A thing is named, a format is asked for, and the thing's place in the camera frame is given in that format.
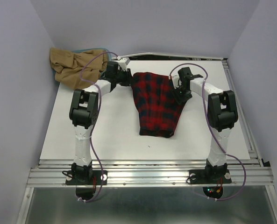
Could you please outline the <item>red plaid skirt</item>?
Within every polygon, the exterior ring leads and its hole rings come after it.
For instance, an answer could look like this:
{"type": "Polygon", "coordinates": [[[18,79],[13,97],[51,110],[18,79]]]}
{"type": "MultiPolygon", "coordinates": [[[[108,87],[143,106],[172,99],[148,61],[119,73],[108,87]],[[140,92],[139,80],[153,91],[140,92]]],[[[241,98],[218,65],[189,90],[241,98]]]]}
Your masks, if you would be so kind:
{"type": "Polygon", "coordinates": [[[131,81],[138,111],[140,131],[144,136],[170,138],[174,135],[185,103],[178,104],[167,76],[137,72],[131,81]]]}

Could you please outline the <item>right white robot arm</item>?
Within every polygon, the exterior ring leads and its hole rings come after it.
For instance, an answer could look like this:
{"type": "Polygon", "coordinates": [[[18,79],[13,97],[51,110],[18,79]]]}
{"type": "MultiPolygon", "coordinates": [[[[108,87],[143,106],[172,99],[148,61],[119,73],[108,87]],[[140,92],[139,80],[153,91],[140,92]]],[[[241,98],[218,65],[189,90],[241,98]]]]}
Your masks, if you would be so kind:
{"type": "Polygon", "coordinates": [[[227,168],[227,145],[230,133],[238,121],[238,111],[233,91],[224,91],[207,83],[207,76],[194,75],[188,65],[177,67],[177,75],[169,75],[172,95],[178,104],[187,102],[192,94],[203,101],[206,123],[211,133],[211,145],[204,169],[189,170],[188,184],[231,182],[227,168]]]}

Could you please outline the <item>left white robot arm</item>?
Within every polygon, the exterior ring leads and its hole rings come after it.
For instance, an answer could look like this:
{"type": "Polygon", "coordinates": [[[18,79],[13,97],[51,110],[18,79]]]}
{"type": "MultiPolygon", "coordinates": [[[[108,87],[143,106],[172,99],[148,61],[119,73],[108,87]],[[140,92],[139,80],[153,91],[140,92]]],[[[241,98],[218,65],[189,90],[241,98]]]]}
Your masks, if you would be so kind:
{"type": "Polygon", "coordinates": [[[110,61],[101,77],[86,89],[73,92],[69,118],[75,132],[75,157],[70,171],[64,171],[67,185],[87,185],[92,181],[91,139],[97,122],[101,97],[112,92],[116,85],[130,86],[130,60],[110,61]]]}

